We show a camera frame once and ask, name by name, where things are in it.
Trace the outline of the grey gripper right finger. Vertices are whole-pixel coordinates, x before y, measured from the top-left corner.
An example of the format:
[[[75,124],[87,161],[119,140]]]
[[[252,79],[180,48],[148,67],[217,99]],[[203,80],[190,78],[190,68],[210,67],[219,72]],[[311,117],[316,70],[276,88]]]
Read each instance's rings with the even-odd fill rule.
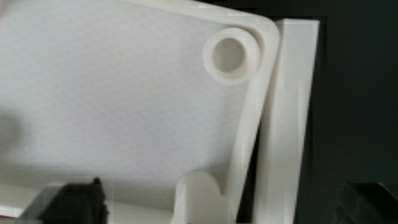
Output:
[[[340,194],[340,224],[398,224],[398,184],[345,184]]]

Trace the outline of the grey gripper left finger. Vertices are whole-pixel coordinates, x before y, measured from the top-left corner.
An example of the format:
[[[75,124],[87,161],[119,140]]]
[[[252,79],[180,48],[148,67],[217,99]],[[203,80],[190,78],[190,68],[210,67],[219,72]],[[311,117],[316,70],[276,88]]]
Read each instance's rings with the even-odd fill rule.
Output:
[[[20,215],[20,224],[109,224],[101,179],[52,183]]]

